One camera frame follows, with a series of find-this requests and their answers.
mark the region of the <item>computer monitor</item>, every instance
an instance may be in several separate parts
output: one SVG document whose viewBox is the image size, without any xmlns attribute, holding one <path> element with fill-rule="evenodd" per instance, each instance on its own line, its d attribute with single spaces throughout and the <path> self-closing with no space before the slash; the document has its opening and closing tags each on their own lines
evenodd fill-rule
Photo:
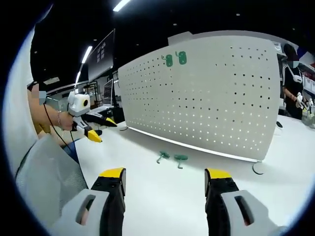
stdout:
<svg viewBox="0 0 315 236">
<path fill-rule="evenodd" d="M 103 104 L 107 106 L 113 106 L 113 90 L 114 80 L 111 79 L 104 85 Z"/>
<path fill-rule="evenodd" d="M 114 36 L 115 29 L 112 30 L 89 55 L 87 59 L 89 82 L 92 82 L 100 75 L 113 68 Z"/>
</svg>

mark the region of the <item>black shirt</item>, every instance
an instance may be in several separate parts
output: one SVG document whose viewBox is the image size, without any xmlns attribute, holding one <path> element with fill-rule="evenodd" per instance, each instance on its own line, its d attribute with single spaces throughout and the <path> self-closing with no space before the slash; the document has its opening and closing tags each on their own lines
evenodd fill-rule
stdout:
<svg viewBox="0 0 315 236">
<path fill-rule="evenodd" d="M 290 69 L 294 75 L 302 76 L 298 67 L 290 68 Z M 285 69 L 285 75 L 284 76 L 285 76 L 284 77 L 285 78 L 284 87 L 287 90 L 289 90 L 289 92 L 291 92 L 294 96 L 297 96 L 298 92 L 303 94 L 302 93 L 303 92 L 303 83 L 300 84 L 300 83 L 295 82 L 293 80 L 293 76 L 292 76 L 288 67 Z M 302 109 L 297 108 L 295 106 L 295 102 L 290 97 L 285 98 L 285 103 L 286 103 L 286 110 L 290 113 L 290 115 L 293 118 L 302 119 Z"/>
</svg>

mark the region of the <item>green plastic part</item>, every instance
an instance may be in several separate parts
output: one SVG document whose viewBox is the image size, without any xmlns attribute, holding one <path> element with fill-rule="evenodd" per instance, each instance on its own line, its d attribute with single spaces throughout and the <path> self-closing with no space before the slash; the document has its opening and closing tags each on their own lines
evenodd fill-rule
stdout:
<svg viewBox="0 0 315 236">
<path fill-rule="evenodd" d="M 170 157 L 170 155 L 166 151 L 160 151 L 160 156 L 159 156 L 159 159 L 157 160 L 157 163 L 159 164 L 159 161 L 162 158 L 168 159 L 169 157 Z"/>
<path fill-rule="evenodd" d="M 174 158 L 176 159 L 176 160 L 178 160 L 178 166 L 177 166 L 177 168 L 178 169 L 182 169 L 183 167 L 181 167 L 181 162 L 182 161 L 186 161 L 186 160 L 188 160 L 188 156 L 186 156 L 186 155 L 174 155 Z"/>
<path fill-rule="evenodd" d="M 178 54 L 177 54 L 177 52 L 175 52 L 175 55 L 178 57 L 180 65 L 185 65 L 187 63 L 186 52 L 181 51 Z"/>
<path fill-rule="evenodd" d="M 173 56 L 168 54 L 166 57 L 162 56 L 162 60 L 166 61 L 166 66 L 167 67 L 172 67 L 173 66 Z"/>
</svg>

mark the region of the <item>ceiling light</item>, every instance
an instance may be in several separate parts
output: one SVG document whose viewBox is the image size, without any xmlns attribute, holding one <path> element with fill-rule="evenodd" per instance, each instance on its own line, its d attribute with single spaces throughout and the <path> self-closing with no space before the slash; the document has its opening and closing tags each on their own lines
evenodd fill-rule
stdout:
<svg viewBox="0 0 315 236">
<path fill-rule="evenodd" d="M 80 78 L 80 75 L 81 75 L 81 71 L 78 72 L 78 75 L 77 75 L 77 78 L 76 78 L 76 80 L 75 80 L 75 83 L 78 83 L 79 78 Z"/>
<path fill-rule="evenodd" d="M 113 11 L 120 11 L 128 2 L 130 2 L 130 0 L 121 0 L 120 3 L 117 4 L 117 6 L 115 6 L 115 8 L 113 9 Z"/>
<path fill-rule="evenodd" d="M 87 58 L 88 58 L 88 56 L 89 56 L 91 50 L 92 50 L 92 46 L 89 46 L 89 47 L 87 48 L 87 51 L 86 51 L 85 54 L 84 54 L 84 57 L 83 57 L 83 60 L 82 60 L 82 64 L 84 64 L 84 63 L 86 62 L 86 60 L 87 60 Z"/>
</svg>

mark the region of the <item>person's hand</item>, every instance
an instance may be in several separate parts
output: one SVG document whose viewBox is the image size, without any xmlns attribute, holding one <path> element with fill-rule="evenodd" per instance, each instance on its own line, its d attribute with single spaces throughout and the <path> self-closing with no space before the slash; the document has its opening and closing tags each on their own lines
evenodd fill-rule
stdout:
<svg viewBox="0 0 315 236">
<path fill-rule="evenodd" d="M 60 124 L 62 129 L 71 131 L 73 125 L 73 117 L 68 112 L 61 112 Z"/>
<path fill-rule="evenodd" d="M 301 108 L 301 107 L 302 107 L 302 103 L 299 101 L 299 99 L 296 100 L 295 106 L 296 106 L 297 108 Z"/>
</svg>

